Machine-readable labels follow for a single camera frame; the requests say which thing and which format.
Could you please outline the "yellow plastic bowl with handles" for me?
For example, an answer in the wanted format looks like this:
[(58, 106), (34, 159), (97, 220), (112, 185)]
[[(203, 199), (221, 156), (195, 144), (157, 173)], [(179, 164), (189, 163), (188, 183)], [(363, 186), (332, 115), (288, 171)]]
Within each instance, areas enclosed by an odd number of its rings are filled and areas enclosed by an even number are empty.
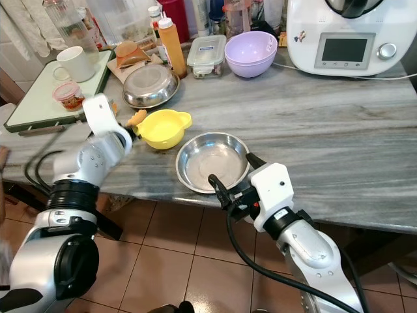
[(164, 150), (176, 146), (191, 125), (190, 113), (165, 108), (150, 113), (142, 122), (134, 126), (134, 131), (152, 148)]

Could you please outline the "wide shallow steel bowl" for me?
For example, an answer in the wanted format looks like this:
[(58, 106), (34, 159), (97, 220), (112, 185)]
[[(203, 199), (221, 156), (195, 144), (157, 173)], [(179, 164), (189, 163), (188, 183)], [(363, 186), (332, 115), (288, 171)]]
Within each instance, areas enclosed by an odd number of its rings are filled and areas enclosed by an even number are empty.
[(240, 184), (252, 169), (248, 147), (235, 135), (210, 132), (188, 140), (176, 157), (177, 178), (188, 190), (213, 194), (209, 176), (216, 175), (230, 190)]

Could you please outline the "small orange tan lump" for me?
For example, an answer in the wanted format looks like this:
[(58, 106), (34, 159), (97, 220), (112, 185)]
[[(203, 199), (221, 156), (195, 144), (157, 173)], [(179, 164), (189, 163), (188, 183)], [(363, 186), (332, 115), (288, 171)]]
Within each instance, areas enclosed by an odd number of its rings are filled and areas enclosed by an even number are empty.
[(131, 117), (128, 122), (126, 123), (127, 127), (135, 127), (143, 122), (144, 119), (146, 119), (146, 116), (148, 116), (147, 110), (138, 110), (137, 113), (134, 114), (133, 117)]

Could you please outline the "small steel bowl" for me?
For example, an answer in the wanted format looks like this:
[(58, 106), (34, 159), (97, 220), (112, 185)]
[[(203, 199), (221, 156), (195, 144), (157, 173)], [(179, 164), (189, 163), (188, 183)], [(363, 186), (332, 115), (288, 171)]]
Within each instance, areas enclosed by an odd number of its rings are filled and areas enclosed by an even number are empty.
[(155, 108), (169, 102), (179, 90), (180, 78), (163, 65), (147, 65), (123, 82), (122, 98), (131, 108)]

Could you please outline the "tan wooden board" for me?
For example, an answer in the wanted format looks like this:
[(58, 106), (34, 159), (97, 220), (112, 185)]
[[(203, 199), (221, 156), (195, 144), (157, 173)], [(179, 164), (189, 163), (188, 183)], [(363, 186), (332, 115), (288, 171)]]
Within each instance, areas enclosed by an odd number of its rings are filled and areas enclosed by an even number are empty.
[(145, 65), (162, 65), (162, 64), (163, 64), (163, 60), (161, 60), (157, 54), (152, 54), (149, 61), (140, 61), (139, 63), (136, 63), (136, 65), (132, 65), (127, 68), (119, 68), (117, 66), (116, 59), (110, 60), (107, 63), (107, 67), (110, 69), (110, 71), (114, 75), (116, 75), (116, 77), (119, 79), (121, 83), (124, 83), (124, 81), (127, 80), (128, 75), (134, 72), (135, 70), (138, 70), (139, 68), (142, 68)]

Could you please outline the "white mug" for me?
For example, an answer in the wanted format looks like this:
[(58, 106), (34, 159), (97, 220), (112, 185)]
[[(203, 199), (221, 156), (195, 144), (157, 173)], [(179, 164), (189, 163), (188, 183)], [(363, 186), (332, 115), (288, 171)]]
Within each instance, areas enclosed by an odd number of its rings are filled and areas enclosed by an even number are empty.
[(72, 46), (57, 54), (57, 62), (68, 72), (75, 82), (86, 82), (96, 74), (98, 51), (84, 50), (81, 46)]

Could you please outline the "orange squeeze bottle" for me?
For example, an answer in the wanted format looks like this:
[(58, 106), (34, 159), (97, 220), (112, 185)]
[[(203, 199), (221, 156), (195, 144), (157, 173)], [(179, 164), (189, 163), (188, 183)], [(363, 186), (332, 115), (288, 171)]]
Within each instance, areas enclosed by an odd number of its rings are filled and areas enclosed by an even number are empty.
[(184, 78), (187, 74), (187, 65), (182, 54), (182, 48), (179, 42), (179, 34), (175, 24), (171, 18), (168, 18), (165, 13), (161, 14), (161, 19), (158, 21), (159, 38), (164, 45), (165, 52), (169, 64), (178, 78)]

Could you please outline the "pale green tray dark rim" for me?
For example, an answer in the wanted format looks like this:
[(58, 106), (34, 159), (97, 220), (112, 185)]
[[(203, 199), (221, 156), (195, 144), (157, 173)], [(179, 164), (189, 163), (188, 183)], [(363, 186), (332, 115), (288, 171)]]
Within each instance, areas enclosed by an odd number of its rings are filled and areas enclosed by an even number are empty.
[[(99, 52), (99, 60), (95, 64), (96, 74), (81, 82), (81, 92), (86, 97), (91, 97), (104, 90), (104, 86), (111, 72), (107, 67), (108, 61), (114, 58), (112, 50)], [(51, 96), (56, 87), (65, 83), (64, 80), (56, 80), (53, 74), (60, 63), (51, 61), (42, 69), (39, 76), (34, 81), (29, 92), (23, 97), (18, 107), (13, 110), (10, 117), (5, 121), (4, 127), (10, 133), (18, 133), (25, 130), (51, 127), (55, 125), (66, 125), (77, 121), (85, 121), (84, 111), (68, 111), (62, 107)]]

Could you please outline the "clear food container with lid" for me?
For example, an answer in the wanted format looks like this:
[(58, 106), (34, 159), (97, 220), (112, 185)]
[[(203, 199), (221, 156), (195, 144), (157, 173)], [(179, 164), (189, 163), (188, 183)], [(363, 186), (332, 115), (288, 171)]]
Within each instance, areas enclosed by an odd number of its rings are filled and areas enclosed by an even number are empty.
[(227, 38), (223, 34), (194, 39), (186, 63), (197, 80), (222, 75), (226, 42)]

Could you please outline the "small white capped bottle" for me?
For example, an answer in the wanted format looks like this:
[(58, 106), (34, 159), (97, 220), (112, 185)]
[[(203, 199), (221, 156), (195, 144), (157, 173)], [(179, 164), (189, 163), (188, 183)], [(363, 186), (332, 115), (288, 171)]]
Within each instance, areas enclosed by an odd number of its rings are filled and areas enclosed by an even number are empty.
[(163, 9), (161, 6), (154, 5), (148, 8), (150, 26), (154, 29), (154, 39), (156, 42), (159, 40), (158, 22), (163, 18)]

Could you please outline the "clear glass bottle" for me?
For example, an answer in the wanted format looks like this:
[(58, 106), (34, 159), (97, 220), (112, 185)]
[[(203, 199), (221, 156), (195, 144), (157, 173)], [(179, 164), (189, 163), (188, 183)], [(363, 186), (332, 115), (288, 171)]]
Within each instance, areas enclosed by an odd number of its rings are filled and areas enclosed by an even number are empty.
[(44, 0), (42, 6), (68, 47), (78, 46), (85, 53), (98, 53), (98, 48), (72, 0)]

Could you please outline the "black robot foot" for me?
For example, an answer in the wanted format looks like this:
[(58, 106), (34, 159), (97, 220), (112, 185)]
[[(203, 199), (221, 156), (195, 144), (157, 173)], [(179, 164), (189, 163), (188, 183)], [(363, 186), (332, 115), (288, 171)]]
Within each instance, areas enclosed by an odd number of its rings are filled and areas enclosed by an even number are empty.
[(148, 313), (195, 313), (194, 307), (189, 301), (182, 301), (179, 305), (162, 305), (149, 310)]

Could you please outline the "red bottle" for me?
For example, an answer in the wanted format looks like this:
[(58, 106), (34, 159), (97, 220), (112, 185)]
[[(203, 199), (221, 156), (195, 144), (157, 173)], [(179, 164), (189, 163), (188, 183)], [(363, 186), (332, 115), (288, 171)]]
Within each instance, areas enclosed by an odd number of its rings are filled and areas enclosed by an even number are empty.
[(181, 44), (190, 40), (188, 19), (184, 0), (156, 0), (161, 4), (165, 15), (175, 24)]

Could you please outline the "clear bottle with pink lid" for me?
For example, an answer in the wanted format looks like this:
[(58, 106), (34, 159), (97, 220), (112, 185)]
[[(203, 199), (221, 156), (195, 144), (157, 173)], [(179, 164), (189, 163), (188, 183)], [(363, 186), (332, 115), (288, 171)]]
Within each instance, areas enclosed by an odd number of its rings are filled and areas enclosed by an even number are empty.
[(232, 39), (241, 33), (250, 32), (252, 0), (224, 0), (227, 37)]

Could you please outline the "white kitchen appliance with screen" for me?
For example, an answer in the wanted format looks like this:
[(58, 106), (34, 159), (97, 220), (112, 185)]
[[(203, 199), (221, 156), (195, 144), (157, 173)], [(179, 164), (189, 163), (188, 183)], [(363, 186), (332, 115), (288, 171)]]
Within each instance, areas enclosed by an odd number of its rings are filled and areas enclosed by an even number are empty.
[(381, 74), (417, 36), (417, 0), (288, 0), (286, 33), (294, 66), (308, 74)]

